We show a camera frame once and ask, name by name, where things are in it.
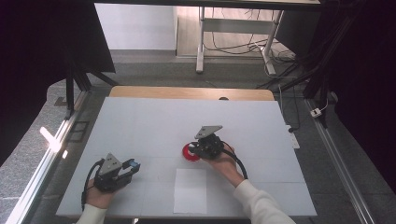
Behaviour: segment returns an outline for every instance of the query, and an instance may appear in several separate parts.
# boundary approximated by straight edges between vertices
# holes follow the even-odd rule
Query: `floor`
[[[223,10],[223,13],[228,16],[227,11]],[[121,85],[204,88],[255,89],[271,80],[264,73],[262,59],[254,55],[246,58],[223,58],[214,55],[205,59],[204,73],[196,75],[195,60],[191,57],[193,52],[187,50],[185,52],[184,56],[175,57],[175,55],[160,52],[112,50],[117,74],[107,75],[117,80]],[[283,63],[276,64],[276,71],[282,72],[288,66]],[[291,76],[297,77],[300,74],[301,71],[296,70]],[[68,155],[65,159],[61,156],[56,159],[55,165],[38,192],[24,223],[72,223],[75,221],[66,217],[57,217],[55,212],[89,138],[100,107],[110,91],[110,87],[100,79],[90,76],[90,80],[93,85],[92,90],[87,93],[85,103],[78,110],[77,122],[61,149],[62,154],[64,151],[68,151]],[[277,80],[272,88],[276,88],[279,82],[288,80],[290,79]],[[279,106],[284,110],[285,121],[293,128],[298,128],[294,133],[301,148],[296,149],[295,152],[318,212],[317,217],[293,217],[293,219],[296,223],[310,224],[361,223],[318,134],[315,122],[309,115],[305,99],[301,95],[303,89],[304,83],[297,85],[294,89],[282,92],[282,95],[276,95]],[[0,223],[7,221],[49,146],[39,133],[40,128],[45,127],[50,133],[55,134],[60,127],[65,115],[64,95],[64,81],[58,82],[48,89],[47,102],[31,129],[22,138],[11,157],[0,168],[0,179],[2,180],[0,183]],[[78,89],[75,89],[75,96],[76,99],[79,97]],[[335,103],[334,99],[330,98],[327,108],[328,130],[367,202],[375,223],[393,224],[396,222],[396,196],[359,144],[338,120],[337,115],[333,112]],[[139,222],[184,223],[187,221],[146,219],[139,220]],[[218,220],[189,220],[188,222],[219,223]],[[246,220],[234,222],[248,223]],[[110,218],[106,220],[106,223],[132,223],[132,220]]]

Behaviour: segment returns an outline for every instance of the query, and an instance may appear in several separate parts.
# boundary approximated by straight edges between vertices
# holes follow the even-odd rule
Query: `metal frame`
[[[314,109],[312,103],[309,100],[305,100],[305,105],[308,111]],[[341,182],[346,189],[347,194],[349,195],[353,206],[355,207],[356,213],[358,214],[361,223],[363,224],[375,224],[375,220],[371,215],[370,209],[367,206],[366,201],[364,201],[363,196],[361,195],[361,191],[356,186],[355,181],[353,180],[351,174],[349,173],[344,160],[338,151],[337,146],[332,140],[332,136],[329,131],[325,129],[318,119],[314,119],[315,126],[318,129],[319,135],[327,148],[330,158],[332,159],[332,164],[335,167],[335,170],[338,173],[338,176],[341,179]]]
[[[204,32],[236,33],[268,35],[265,48],[261,48],[262,57],[267,68],[268,75],[274,76],[276,71],[269,55],[275,34],[282,17],[283,10],[279,11],[273,21],[247,21],[205,18],[205,7],[199,7],[200,38],[197,52],[196,73],[204,72]]]
[[[74,122],[77,119],[79,114],[79,110],[83,107],[85,100],[87,98],[87,92],[82,91],[76,101],[76,113],[74,113],[70,119],[65,119],[61,126],[58,129],[58,132],[55,134],[55,138],[62,144],[65,141],[69,130],[73,126]],[[58,157],[59,151],[54,151],[51,146],[47,149],[46,153],[44,154],[43,159],[38,164],[35,172],[32,175],[29,183],[27,184],[25,190],[23,191],[21,197],[18,199],[17,204],[15,205],[14,209],[12,210],[10,216],[8,217],[7,224],[13,223],[22,223],[29,210],[30,207],[37,195],[38,191],[41,188],[41,185],[45,181],[47,174],[50,172],[50,169],[55,162],[56,158]]]

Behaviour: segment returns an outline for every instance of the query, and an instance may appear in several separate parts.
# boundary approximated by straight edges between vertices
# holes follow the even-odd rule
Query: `black cable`
[[[227,147],[231,148],[230,145],[228,145],[226,142],[221,141],[223,144],[227,145]],[[239,167],[241,168],[242,175],[244,176],[245,179],[248,179],[248,173],[247,170],[245,169],[244,164],[236,157],[235,152],[231,152],[225,148],[222,149],[221,152],[224,152],[225,154],[229,155],[231,158],[233,158],[236,163],[238,163]]]
[[[101,167],[101,166],[103,165],[104,162],[105,162],[105,159],[101,159],[101,160],[97,161],[97,162],[91,167],[91,170],[88,172],[87,179],[85,179],[84,190],[83,190],[82,193],[81,193],[81,208],[82,208],[82,211],[84,211],[85,202],[87,202],[87,190],[90,189],[90,188],[88,188],[88,182],[90,181],[91,174],[92,174],[92,172],[93,172],[93,170],[95,169],[96,166],[100,166],[100,167]]]

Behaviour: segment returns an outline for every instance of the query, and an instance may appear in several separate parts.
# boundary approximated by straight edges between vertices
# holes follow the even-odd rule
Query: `human hand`
[[[224,149],[234,153],[233,147],[224,144]],[[213,169],[224,175],[225,178],[234,186],[237,187],[245,178],[236,170],[236,162],[229,155],[221,152],[218,158],[214,160],[203,159],[209,163]]]
[[[107,209],[113,199],[115,192],[102,192],[93,185],[93,179],[88,182],[87,204],[101,209]]]

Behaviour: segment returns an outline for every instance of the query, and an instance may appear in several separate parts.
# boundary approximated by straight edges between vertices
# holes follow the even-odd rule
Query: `white tabletop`
[[[86,175],[111,152],[121,162],[135,158],[141,169],[117,193],[107,210],[110,217],[244,217],[231,184],[205,162],[189,162],[181,155],[205,125],[223,126],[216,135],[235,148],[253,185],[272,194],[288,215],[316,214],[277,102],[111,97],[102,106],[57,215],[80,216]],[[197,200],[205,210],[175,210],[186,171],[204,174],[196,180],[202,194]]]

